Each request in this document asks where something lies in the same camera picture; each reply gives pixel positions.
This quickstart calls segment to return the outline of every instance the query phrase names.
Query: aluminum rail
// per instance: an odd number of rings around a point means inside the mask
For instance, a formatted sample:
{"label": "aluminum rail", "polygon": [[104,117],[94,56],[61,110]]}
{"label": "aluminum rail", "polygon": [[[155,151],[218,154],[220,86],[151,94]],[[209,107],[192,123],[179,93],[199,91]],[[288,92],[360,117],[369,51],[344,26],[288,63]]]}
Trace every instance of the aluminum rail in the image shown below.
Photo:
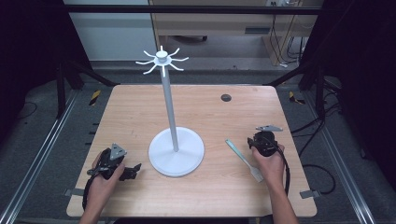
{"label": "aluminum rail", "polygon": [[17,218],[18,213],[23,206],[24,201],[26,200],[27,196],[30,193],[30,190],[33,187],[40,171],[47,160],[48,155],[50,154],[53,145],[56,142],[67,118],[70,115],[70,111],[74,106],[74,103],[78,97],[78,91],[72,91],[69,99],[68,99],[68,107],[64,111],[63,115],[56,119],[52,128],[44,141],[43,145],[39,149],[37,155],[35,156],[35,160],[31,164],[28,172],[26,173],[24,179],[20,183],[17,191],[14,193],[11,201],[8,203],[6,209],[0,216],[0,223],[1,224],[10,224],[14,223],[15,219]]}
{"label": "aluminum rail", "polygon": [[342,13],[342,9],[321,7],[239,7],[239,6],[130,6],[130,5],[46,5],[45,10],[83,13],[194,13],[322,15]]}
{"label": "aluminum rail", "polygon": [[[306,92],[303,92],[303,95],[304,98],[307,100],[312,114],[315,118],[317,118],[318,115],[314,107],[314,100],[312,95]],[[352,204],[353,209],[355,210],[356,216],[358,217],[360,223],[374,224],[375,219],[370,211],[370,208],[364,200],[361,191],[352,176],[352,173],[350,173],[349,169],[347,168],[347,165],[344,162],[343,157],[339,152],[336,144],[332,140],[332,136],[330,135],[330,132],[326,128],[326,126],[323,127],[321,133],[324,142],[326,142],[327,144],[326,148],[332,160],[332,164],[334,165],[335,171],[337,172],[340,181],[344,186],[346,195],[349,197],[349,200]]]}

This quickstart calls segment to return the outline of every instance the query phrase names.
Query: white mug tree stand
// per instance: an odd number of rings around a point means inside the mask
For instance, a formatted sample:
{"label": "white mug tree stand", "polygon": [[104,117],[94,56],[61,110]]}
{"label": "white mug tree stand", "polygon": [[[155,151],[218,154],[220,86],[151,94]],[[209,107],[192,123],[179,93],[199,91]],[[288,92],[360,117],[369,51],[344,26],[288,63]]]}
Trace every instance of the white mug tree stand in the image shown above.
{"label": "white mug tree stand", "polygon": [[155,67],[161,67],[163,94],[170,127],[153,138],[148,148],[148,157],[158,172],[172,177],[180,177],[194,171],[201,164],[205,154],[204,142],[196,132],[188,128],[176,127],[167,65],[171,65],[177,71],[183,71],[174,66],[172,61],[183,62],[189,59],[172,59],[178,51],[179,49],[168,55],[161,46],[161,50],[155,56],[144,51],[149,57],[154,58],[152,61],[136,62],[154,63],[150,70],[143,73],[145,75],[151,73]]}

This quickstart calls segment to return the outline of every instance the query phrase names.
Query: white hooks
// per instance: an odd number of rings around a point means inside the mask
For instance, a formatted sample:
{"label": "white hooks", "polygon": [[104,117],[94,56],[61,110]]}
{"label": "white hooks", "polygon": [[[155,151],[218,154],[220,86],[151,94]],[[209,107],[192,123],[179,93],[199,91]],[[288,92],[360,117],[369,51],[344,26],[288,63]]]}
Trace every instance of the white hooks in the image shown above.
{"label": "white hooks", "polygon": [[163,76],[165,76],[165,72],[163,72],[163,70],[164,70],[165,66],[168,65],[168,64],[171,65],[173,68],[175,68],[177,71],[184,71],[184,69],[178,68],[178,67],[176,67],[176,66],[174,66],[172,64],[172,61],[184,62],[184,61],[189,59],[188,57],[185,58],[185,59],[172,59],[172,56],[177,54],[179,50],[180,49],[177,49],[174,53],[168,55],[168,52],[164,51],[163,50],[163,46],[161,46],[161,50],[158,51],[155,56],[147,53],[144,50],[143,52],[145,52],[146,55],[148,55],[149,57],[154,58],[154,59],[151,60],[151,61],[148,61],[148,62],[144,62],[144,63],[141,63],[141,62],[136,62],[136,63],[138,63],[138,64],[154,63],[154,65],[147,72],[143,73],[144,75],[151,73],[152,70],[154,70],[155,67],[161,66],[163,68],[162,69]]}

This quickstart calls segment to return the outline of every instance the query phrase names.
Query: round white base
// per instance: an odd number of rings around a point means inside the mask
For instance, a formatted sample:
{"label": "round white base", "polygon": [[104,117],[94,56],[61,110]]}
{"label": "round white base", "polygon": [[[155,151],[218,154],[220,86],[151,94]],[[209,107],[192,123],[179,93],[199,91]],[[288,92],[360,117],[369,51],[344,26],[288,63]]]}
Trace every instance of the round white base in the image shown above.
{"label": "round white base", "polygon": [[158,133],[148,149],[149,160],[163,175],[178,177],[191,173],[204,158],[205,148],[201,137],[194,131],[176,127],[178,152],[174,151],[170,129]]}

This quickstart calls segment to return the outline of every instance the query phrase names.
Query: small black object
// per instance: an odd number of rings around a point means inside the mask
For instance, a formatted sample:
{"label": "small black object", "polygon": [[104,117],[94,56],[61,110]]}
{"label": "small black object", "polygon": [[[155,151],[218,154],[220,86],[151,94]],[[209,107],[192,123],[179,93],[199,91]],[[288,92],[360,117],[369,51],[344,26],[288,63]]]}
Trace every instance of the small black object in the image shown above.
{"label": "small black object", "polygon": [[[84,195],[82,199],[82,208],[85,210],[87,205],[87,198],[88,193],[91,187],[92,181],[96,178],[97,175],[102,175],[104,179],[109,179],[114,172],[116,171],[117,167],[121,164],[122,160],[124,159],[124,155],[119,156],[111,160],[111,150],[117,150],[115,148],[105,149],[101,155],[99,161],[96,163],[96,167],[91,169],[87,172],[91,178],[87,181],[84,189]],[[124,181],[126,179],[135,179],[137,176],[137,172],[140,170],[142,163],[137,164],[134,168],[125,167],[122,175],[120,176],[119,180]]]}
{"label": "small black object", "polygon": [[277,141],[272,132],[261,131],[255,133],[253,139],[247,139],[247,143],[249,148],[257,148],[264,157],[270,157],[277,152]]}
{"label": "small black object", "polygon": [[230,102],[231,99],[232,99],[232,97],[229,94],[222,94],[221,95],[221,100],[224,101],[224,102]]}

